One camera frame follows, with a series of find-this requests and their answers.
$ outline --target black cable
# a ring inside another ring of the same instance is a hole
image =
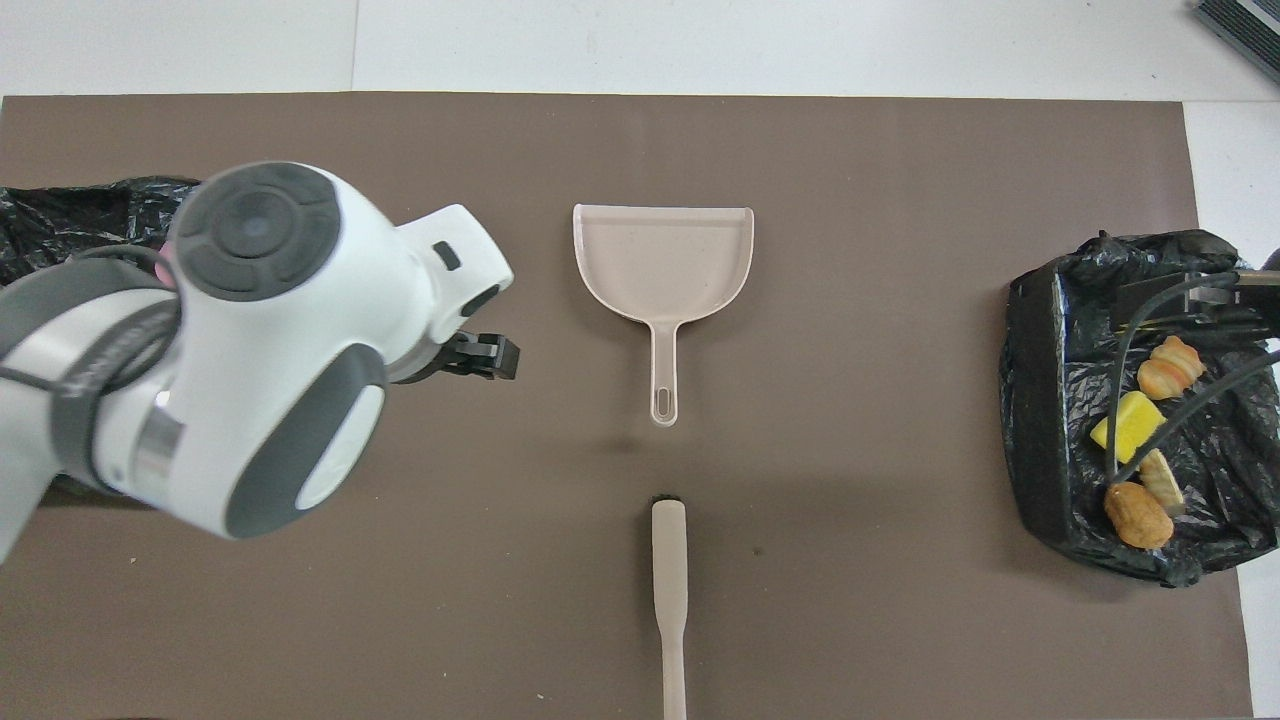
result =
[[[174,307],[173,322],[170,323],[172,327],[169,332],[166,332],[155,346],[152,346],[154,350],[150,350],[145,355],[145,360],[142,363],[129,363],[128,365],[122,368],[120,372],[116,373],[114,378],[110,379],[110,382],[106,384],[102,392],[111,393],[120,389],[122,387],[128,386],[133,380],[141,378],[143,374],[146,374],[147,370],[154,368],[156,363],[160,361],[161,357],[164,357],[165,352],[169,351],[169,347],[173,345],[173,341],[178,337],[178,328],[182,327],[182,307],[183,307],[182,287],[177,282],[178,273],[174,272],[173,264],[169,263],[169,259],[161,255],[159,251],[146,246],[120,243],[120,245],[106,245],[102,247],[92,247],[90,250],[77,252],[72,258],[72,260],[81,260],[88,258],[133,258],[136,260],[148,261],[151,263],[152,266],[159,265],[164,268],[166,273],[169,273],[170,278],[174,278],[174,292],[178,295],[178,302],[177,306]]]
[[[38,378],[31,373],[23,373],[22,370],[15,370],[13,368],[0,366],[0,379],[12,380],[18,384],[24,384],[27,387],[33,387],[36,389],[42,389],[49,392],[54,389],[54,383],[46,380],[45,378]]]
[[[1198,278],[1183,281],[1148,297],[1146,302],[1138,306],[1138,310],[1134,311],[1133,316],[1129,318],[1129,327],[1125,328],[1124,336],[1120,338],[1120,347],[1116,350],[1115,369],[1111,372],[1111,397],[1107,404],[1107,460],[1103,468],[1110,483],[1119,482],[1115,478],[1119,469],[1116,462],[1116,419],[1120,415],[1120,389],[1124,384],[1125,356],[1129,355],[1129,346],[1133,345],[1133,338],[1138,334],[1139,325],[1142,325],[1143,320],[1146,320],[1147,316],[1151,315],[1157,307],[1180,296],[1188,290],[1197,287],[1225,287],[1235,284],[1236,282],[1239,282],[1239,275],[1234,272],[1213,273],[1212,275],[1201,275]]]
[[[1123,483],[1129,479],[1147,454],[1156,450],[1156,446],[1171,436],[1174,430],[1178,429],[1178,425],[1181,425],[1183,421],[1190,418],[1194,413],[1199,411],[1201,407],[1204,407],[1226,391],[1249,379],[1251,375],[1256,375],[1276,363],[1280,363],[1280,350],[1249,360],[1244,365],[1240,365],[1235,370],[1222,375],[1216,383],[1208,386],[1208,389],[1204,392],[1199,392],[1188,400],[1185,405],[1170,415],[1169,419],[1165,420],[1165,423],[1162,423],[1149,438],[1147,438],[1147,442],[1138,447],[1138,450],[1133,454],[1133,457],[1129,459],[1129,462],[1126,462],[1125,466],[1111,478],[1111,483]]]

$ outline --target dustpan handle hole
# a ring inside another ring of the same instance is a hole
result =
[[[654,396],[658,406],[658,416],[662,419],[671,418],[671,388],[660,387]]]

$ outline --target brush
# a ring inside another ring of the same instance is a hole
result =
[[[689,543],[685,503],[675,496],[653,501],[653,609],[662,635],[663,720],[685,715],[685,621],[689,618]]]

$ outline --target yellow sponge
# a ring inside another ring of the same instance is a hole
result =
[[[1142,443],[1147,442],[1151,433],[1156,432],[1165,421],[1165,416],[1142,391],[1130,391],[1120,398],[1120,413],[1116,415],[1116,457],[1121,462],[1133,459],[1133,454]],[[1107,419],[1089,433],[1093,442],[1102,448],[1107,447]]]

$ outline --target dustpan handle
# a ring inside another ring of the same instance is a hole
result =
[[[676,424],[676,329],[675,323],[649,327],[653,337],[653,383],[649,393],[649,415],[663,428]]]

